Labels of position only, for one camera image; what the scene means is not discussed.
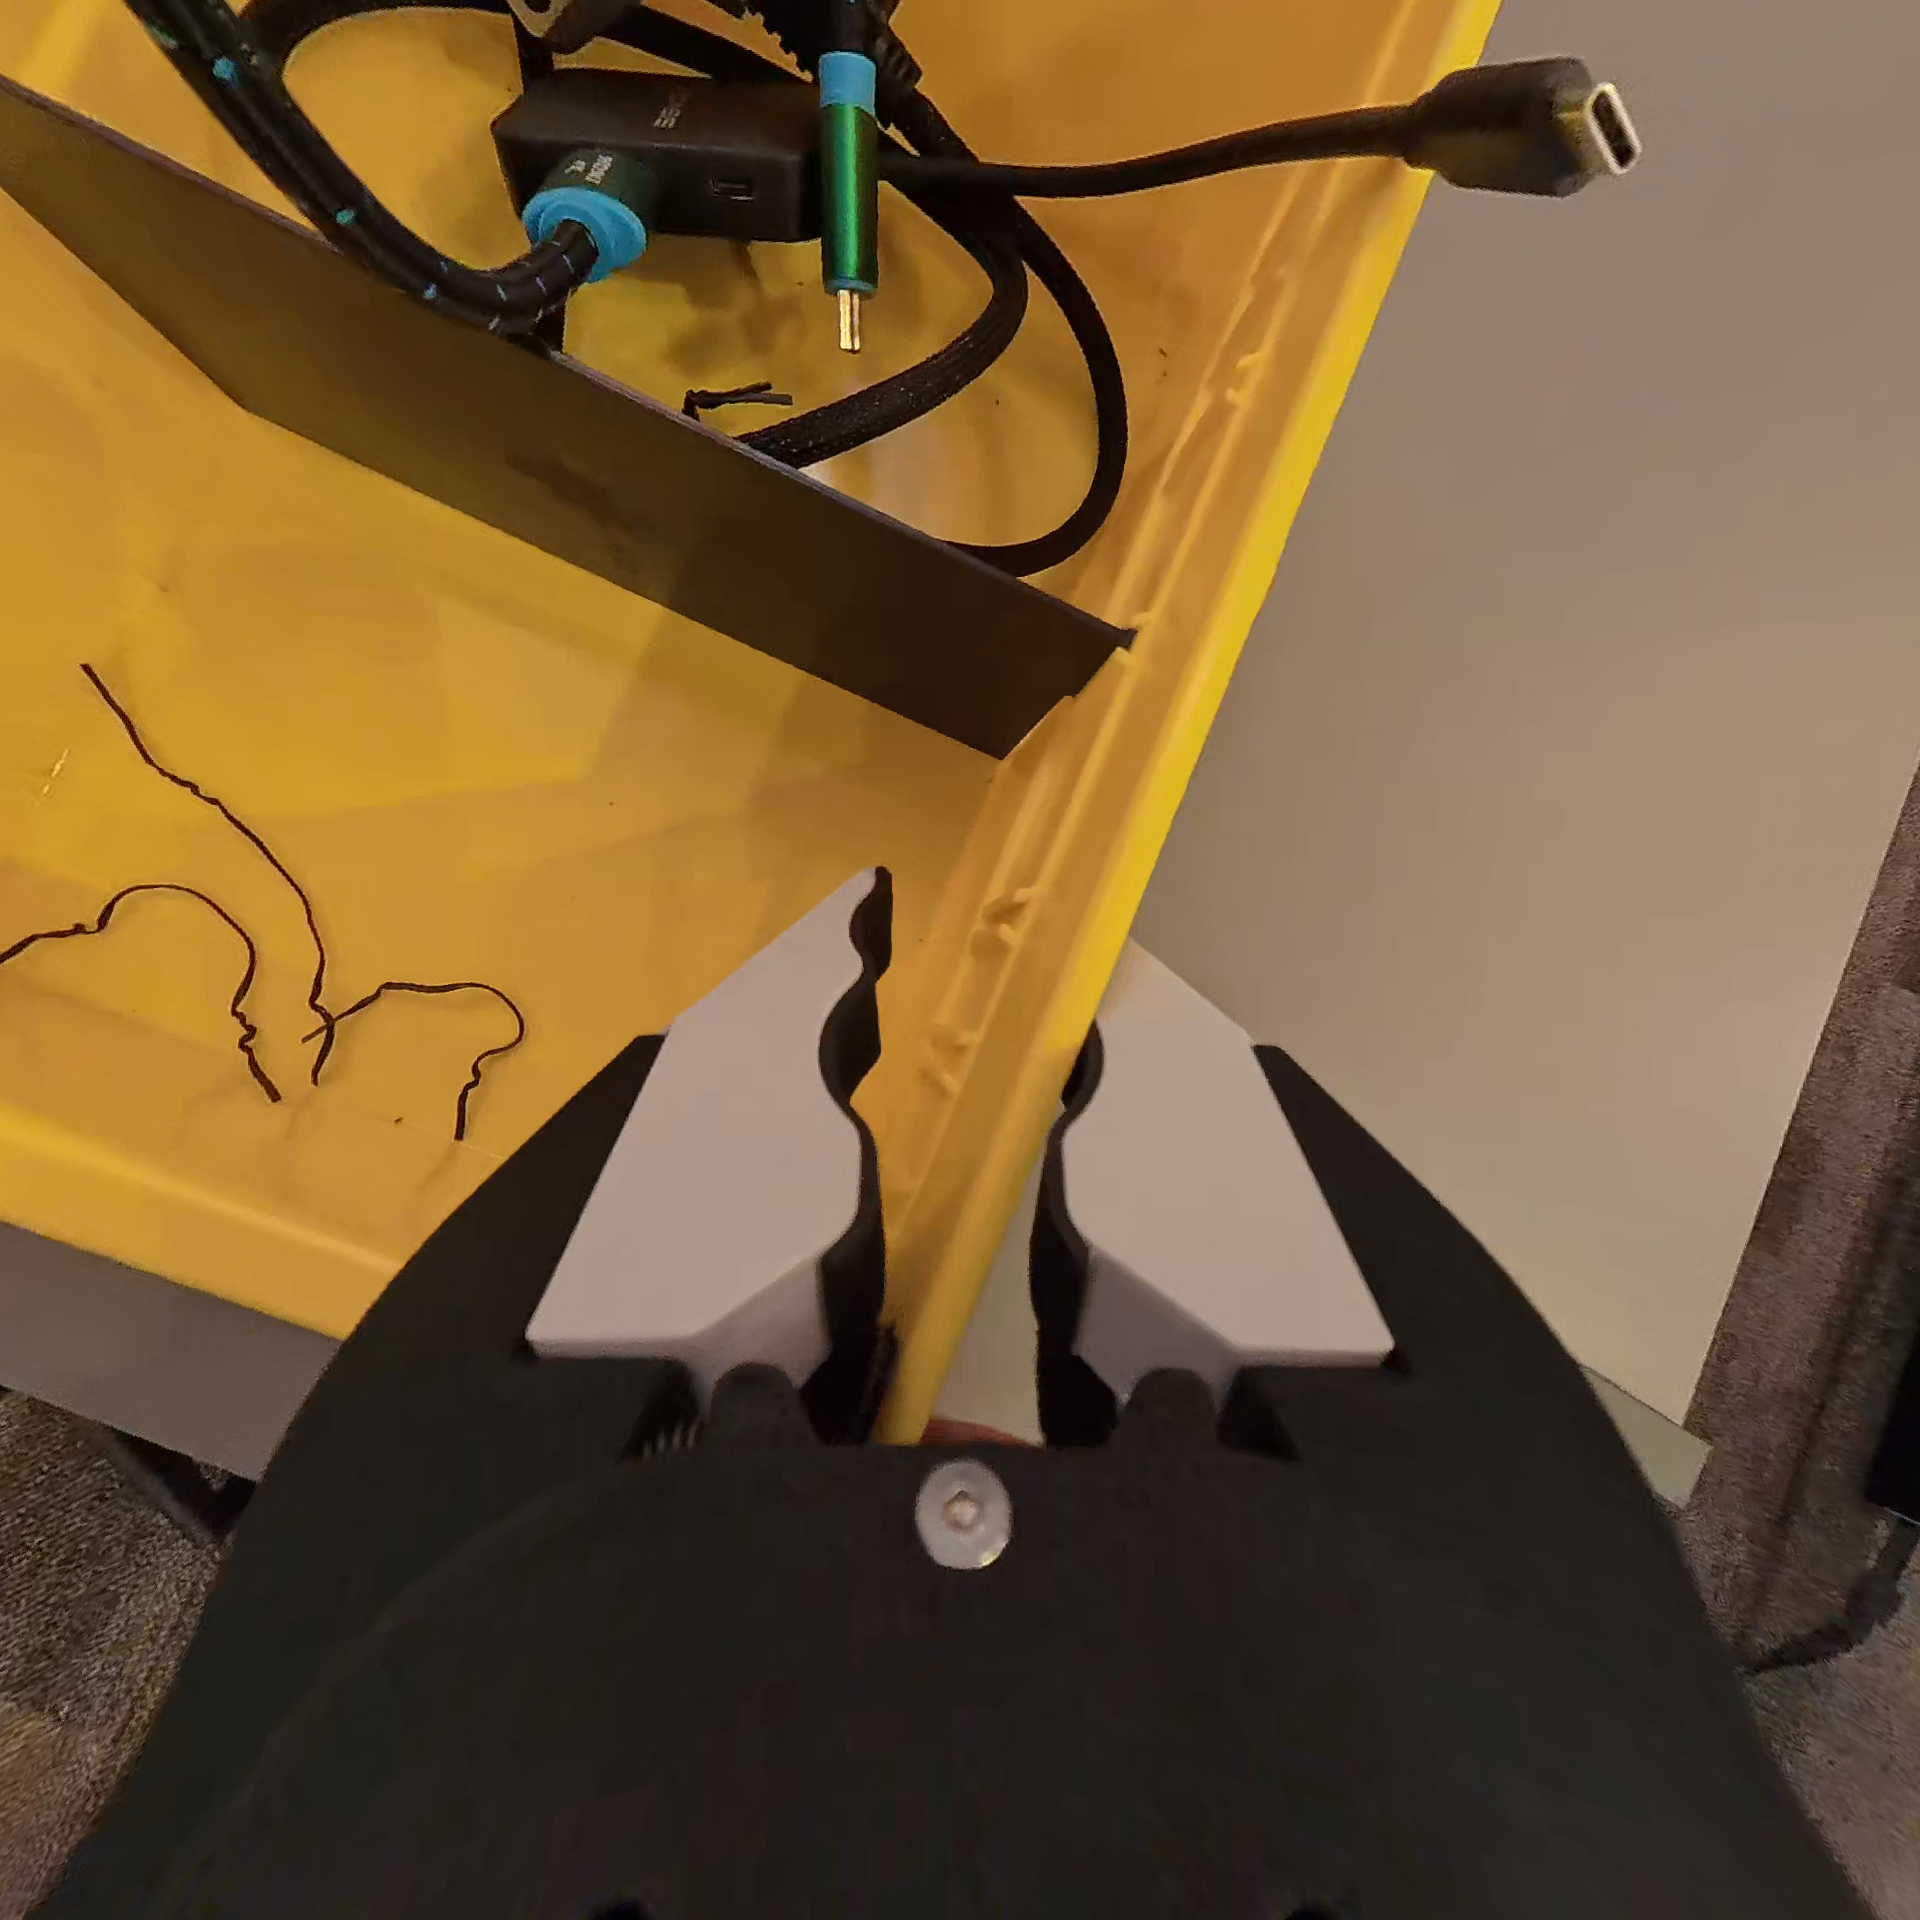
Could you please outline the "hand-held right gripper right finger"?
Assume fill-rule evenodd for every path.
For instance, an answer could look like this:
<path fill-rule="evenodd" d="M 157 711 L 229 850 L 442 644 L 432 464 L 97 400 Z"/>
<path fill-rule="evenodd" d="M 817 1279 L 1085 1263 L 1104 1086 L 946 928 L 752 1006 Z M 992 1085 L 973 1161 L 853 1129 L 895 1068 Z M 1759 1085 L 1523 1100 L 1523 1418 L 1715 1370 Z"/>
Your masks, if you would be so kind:
<path fill-rule="evenodd" d="M 1030 1236 L 1046 1444 L 1101 1444 L 1154 1373 L 1224 1411 L 1248 1370 L 1394 1349 L 1252 1037 L 1139 944 L 1071 1069 Z"/>

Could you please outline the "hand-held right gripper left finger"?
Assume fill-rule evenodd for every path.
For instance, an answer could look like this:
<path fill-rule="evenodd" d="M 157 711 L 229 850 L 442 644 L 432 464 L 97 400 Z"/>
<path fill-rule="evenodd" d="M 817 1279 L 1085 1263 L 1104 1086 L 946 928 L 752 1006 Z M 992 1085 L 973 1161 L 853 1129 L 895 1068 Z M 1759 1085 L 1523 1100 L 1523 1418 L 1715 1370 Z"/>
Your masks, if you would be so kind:
<path fill-rule="evenodd" d="M 764 1366 L 824 1441 L 871 1433 L 892 1336 L 855 1094 L 892 904 L 857 872 L 670 1024 L 528 1326 L 542 1359 L 670 1360 L 706 1404 Z"/>

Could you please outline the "yellow plastic bin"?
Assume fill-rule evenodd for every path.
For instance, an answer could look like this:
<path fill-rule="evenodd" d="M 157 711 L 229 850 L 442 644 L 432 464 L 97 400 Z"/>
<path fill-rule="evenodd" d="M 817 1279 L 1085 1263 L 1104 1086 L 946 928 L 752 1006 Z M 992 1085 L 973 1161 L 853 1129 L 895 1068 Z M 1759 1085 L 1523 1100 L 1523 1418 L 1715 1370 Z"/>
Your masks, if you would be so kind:
<path fill-rule="evenodd" d="M 123 5 L 5 5 L 5 944 L 138 880 L 185 900 L 5 968 L 5 1225 L 346 1334 L 404 1254 L 640 1032 L 857 872 L 895 880 L 878 1140 L 899 1373 L 932 1415 L 1115 971 L 1427 185 L 1314 163 L 1042 211 L 1117 339 L 1117 513 L 1038 588 L 892 582 L 888 518 L 1016 541 L 1091 473 L 1042 314 L 973 393 L 826 483 L 741 495 L 675 420 L 803 404 L 939 346 L 958 251 L 895 207 L 861 360 L 811 251 L 656 243 L 573 362 L 327 251 Z M 382 999 L 322 1086 L 325 1004 Z"/>

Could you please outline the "braided HDMI cable green plugs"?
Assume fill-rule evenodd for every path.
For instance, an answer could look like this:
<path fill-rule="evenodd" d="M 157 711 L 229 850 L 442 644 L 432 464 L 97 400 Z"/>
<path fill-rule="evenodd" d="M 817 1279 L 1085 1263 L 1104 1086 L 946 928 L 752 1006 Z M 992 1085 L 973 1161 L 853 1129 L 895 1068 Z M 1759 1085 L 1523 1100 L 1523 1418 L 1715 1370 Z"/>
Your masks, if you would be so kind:
<path fill-rule="evenodd" d="M 634 265 L 651 239 L 658 190 L 640 159 L 573 147 L 530 200 L 530 249 L 474 269 L 415 235 L 351 170 L 295 102 L 281 65 L 229 5 L 130 2 L 253 166 L 327 239 L 374 276 L 501 338 L 531 333 L 569 294 Z M 859 349 L 859 308 L 878 291 L 878 68 L 892 5 L 769 5 L 799 36 L 797 60 L 817 81 L 821 281 L 836 300 L 836 341 Z"/>

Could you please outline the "black USB hub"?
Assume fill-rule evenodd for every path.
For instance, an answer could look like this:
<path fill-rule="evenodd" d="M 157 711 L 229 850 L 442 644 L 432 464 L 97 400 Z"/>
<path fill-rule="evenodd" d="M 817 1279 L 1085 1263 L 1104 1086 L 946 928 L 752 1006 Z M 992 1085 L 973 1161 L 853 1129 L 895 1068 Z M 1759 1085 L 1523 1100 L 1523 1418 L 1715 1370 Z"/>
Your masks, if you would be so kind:
<path fill-rule="evenodd" d="M 572 193 L 646 235 L 742 243 L 821 237 L 817 105 L 789 81 L 563 68 L 491 121 L 516 211 Z"/>

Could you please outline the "dark loose thread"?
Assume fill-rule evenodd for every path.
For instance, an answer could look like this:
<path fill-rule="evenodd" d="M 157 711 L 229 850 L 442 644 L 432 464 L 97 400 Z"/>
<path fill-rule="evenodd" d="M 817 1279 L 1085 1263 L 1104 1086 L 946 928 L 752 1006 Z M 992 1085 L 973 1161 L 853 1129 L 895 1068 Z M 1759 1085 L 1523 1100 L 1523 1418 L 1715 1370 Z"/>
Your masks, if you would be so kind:
<path fill-rule="evenodd" d="M 118 889 L 112 897 L 109 897 L 100 904 L 100 909 L 86 921 L 78 921 L 78 923 L 71 923 L 71 924 L 44 928 L 44 930 L 35 930 L 35 931 L 27 931 L 27 935 L 16 937 L 10 946 L 2 949 L 2 968 L 11 968 L 11 963 L 27 958 L 28 953 L 32 953 L 41 946 L 104 938 L 112 930 L 112 924 L 116 924 L 118 916 L 123 913 L 123 909 L 130 902 L 146 900 L 146 897 L 193 902 L 194 907 L 212 913 L 238 941 L 241 953 L 243 953 L 243 968 L 241 968 L 241 975 L 237 979 L 237 986 L 229 992 L 227 1016 L 233 1019 L 233 1024 L 237 1027 L 238 1055 L 243 1058 L 247 1069 L 253 1076 L 253 1085 L 261 1089 L 261 1094 L 267 1097 L 270 1106 L 281 1106 L 283 1094 L 277 1086 L 277 1080 L 271 1076 L 271 1073 L 267 1069 L 267 1065 L 262 1062 L 262 1058 L 257 1053 L 261 1026 L 257 1026 L 257 1021 L 253 1021 L 253 1014 L 251 1014 L 251 994 L 253 994 L 255 982 L 261 977 L 261 949 L 253 941 L 253 937 L 249 935 L 249 930 L 241 924 L 237 913 L 233 913 L 227 907 L 217 904 L 215 900 L 212 900 L 206 891 L 202 891 L 197 887 L 190 887 L 190 884 L 176 883 L 176 880 L 138 880 L 138 883 L 131 883 L 131 884 Z"/>
<path fill-rule="evenodd" d="M 518 1053 L 530 1037 L 530 1024 L 525 1009 L 508 994 L 503 989 L 477 982 L 477 979 L 459 979 L 459 982 L 411 982 L 411 979 L 386 979 L 377 984 L 372 990 L 363 992 L 360 997 L 351 999 L 339 1009 L 322 1009 L 317 1014 L 317 1024 L 302 1034 L 302 1044 L 311 1044 L 313 1058 L 309 1062 L 309 1085 L 318 1086 L 324 1076 L 324 1061 L 330 1055 L 330 1048 L 337 1044 L 343 1031 L 349 1021 L 372 1011 L 382 999 L 411 994 L 411 997 L 456 997 L 456 994 L 482 994 L 497 1003 L 514 1021 L 514 1032 L 489 1046 L 476 1051 L 468 1062 L 466 1080 L 456 1090 L 456 1100 L 453 1108 L 453 1143 L 463 1144 L 468 1140 L 474 1100 L 482 1090 L 487 1081 L 487 1073 L 495 1062 L 501 1062 Z"/>
<path fill-rule="evenodd" d="M 253 848 L 253 853 L 275 872 L 275 876 L 293 891 L 302 928 L 306 930 L 311 953 L 313 953 L 313 969 L 304 992 L 306 1011 L 317 1019 L 318 1037 L 311 1041 L 313 1053 L 306 1065 L 306 1076 L 313 1089 L 322 1086 L 324 1068 L 327 1065 L 334 1041 L 337 1041 L 337 1016 L 325 1004 L 325 969 L 327 969 L 327 949 L 324 941 L 324 930 L 318 923 L 317 904 L 295 876 L 295 872 L 286 863 L 286 859 L 275 850 L 275 846 L 249 825 L 222 797 L 212 794 L 202 781 L 183 776 L 167 761 L 162 761 L 154 749 L 148 744 L 144 731 L 138 728 L 131 708 L 111 689 L 104 673 L 92 662 L 80 662 L 80 673 L 85 682 L 92 685 L 97 697 L 109 708 L 109 711 L 120 724 L 123 733 L 126 735 L 131 749 L 144 761 L 144 765 L 162 777 L 164 781 L 178 786 L 183 794 L 193 797 L 197 804 L 215 812 L 238 839 Z"/>

